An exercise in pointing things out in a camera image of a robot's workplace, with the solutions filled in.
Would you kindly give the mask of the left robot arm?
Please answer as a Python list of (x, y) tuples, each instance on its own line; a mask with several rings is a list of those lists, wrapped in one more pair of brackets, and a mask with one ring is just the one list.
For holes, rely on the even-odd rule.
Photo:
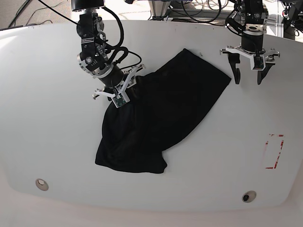
[(239, 46), (226, 46), (220, 53), (228, 56), (234, 81), (238, 85), (241, 80), (240, 69), (237, 68), (240, 57), (250, 61), (250, 69), (257, 72), (257, 84), (260, 85), (271, 67), (276, 64), (275, 57), (280, 57), (280, 52), (263, 47), (264, 34), (268, 20), (268, 10), (261, 0), (236, 0), (234, 2), (235, 15), (239, 15), (241, 22), (235, 20), (235, 16), (229, 15), (225, 25), (229, 31), (241, 38)]

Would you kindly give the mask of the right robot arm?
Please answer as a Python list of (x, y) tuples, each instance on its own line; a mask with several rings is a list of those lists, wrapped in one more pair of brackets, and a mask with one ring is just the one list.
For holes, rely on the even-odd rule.
[[(108, 44), (104, 32), (102, 17), (97, 9), (102, 8), (110, 13), (119, 27), (120, 38), (116, 45)], [(71, 9), (80, 12), (77, 23), (77, 34), (81, 38), (81, 52), (78, 54), (78, 64), (83, 71), (93, 78), (99, 79), (104, 87), (96, 89), (93, 98), (106, 96), (110, 101), (127, 103), (131, 98), (139, 99), (140, 91), (136, 86), (136, 73), (143, 68), (136, 64), (119, 68), (119, 64), (129, 55), (129, 51), (123, 46), (124, 28), (119, 17), (105, 6), (103, 0), (73, 0)]]

